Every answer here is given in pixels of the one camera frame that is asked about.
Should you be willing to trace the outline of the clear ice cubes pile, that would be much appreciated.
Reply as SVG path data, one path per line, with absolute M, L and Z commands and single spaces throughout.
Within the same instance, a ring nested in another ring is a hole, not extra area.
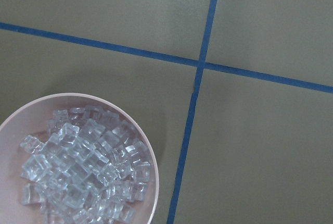
M 87 105 L 56 110 L 46 141 L 28 135 L 22 204 L 44 223 L 132 223 L 145 199 L 150 153 L 137 128 L 115 112 Z

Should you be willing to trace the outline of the pink bowl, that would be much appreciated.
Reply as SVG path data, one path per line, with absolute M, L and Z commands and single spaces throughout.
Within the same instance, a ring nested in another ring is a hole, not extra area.
M 98 105 L 117 112 L 131 122 L 141 140 L 150 151 L 150 182 L 145 200 L 133 203 L 136 214 L 133 223 L 151 223 L 159 195 L 159 174 L 153 149 L 140 126 L 120 107 L 104 99 L 80 93 L 60 93 L 38 98 L 20 107 L 1 124 L 1 223 L 42 223 L 43 218 L 36 206 L 21 204 L 22 188 L 26 181 L 21 178 L 21 166 L 28 153 L 19 144 L 28 134 L 43 135 L 46 121 L 56 109 Z

